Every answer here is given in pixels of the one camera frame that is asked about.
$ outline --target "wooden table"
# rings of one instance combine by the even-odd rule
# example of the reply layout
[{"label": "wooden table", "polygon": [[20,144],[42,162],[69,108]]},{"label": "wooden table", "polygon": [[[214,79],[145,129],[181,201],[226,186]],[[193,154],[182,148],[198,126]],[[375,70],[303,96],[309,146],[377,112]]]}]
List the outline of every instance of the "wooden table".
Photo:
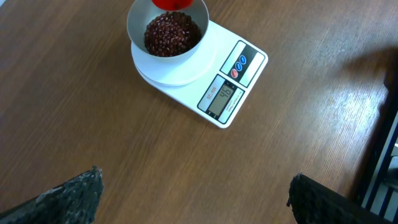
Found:
[{"label": "wooden table", "polygon": [[295,223],[298,172],[349,194],[387,95],[397,1],[208,0],[270,58],[228,129],[138,75],[132,3],[0,7],[0,211],[93,164],[96,223]]}]

